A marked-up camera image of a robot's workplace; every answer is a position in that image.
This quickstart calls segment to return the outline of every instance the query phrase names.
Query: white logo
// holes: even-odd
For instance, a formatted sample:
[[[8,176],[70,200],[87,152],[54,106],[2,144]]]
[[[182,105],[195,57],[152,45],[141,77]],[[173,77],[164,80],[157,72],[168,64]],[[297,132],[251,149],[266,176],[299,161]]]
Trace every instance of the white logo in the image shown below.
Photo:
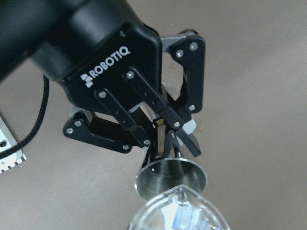
[[[94,70],[91,70],[87,73],[82,74],[80,77],[83,81],[85,81],[85,85],[87,88],[90,88],[94,83],[92,82],[93,79],[98,77],[100,74],[102,74],[104,71],[106,71],[109,67],[113,66],[116,61],[119,61],[123,58],[123,56],[126,56],[130,54],[130,51],[127,47],[122,46],[119,48],[118,51],[115,51],[113,54],[111,54],[109,57],[105,59],[105,61],[100,62],[98,66],[94,67]]]

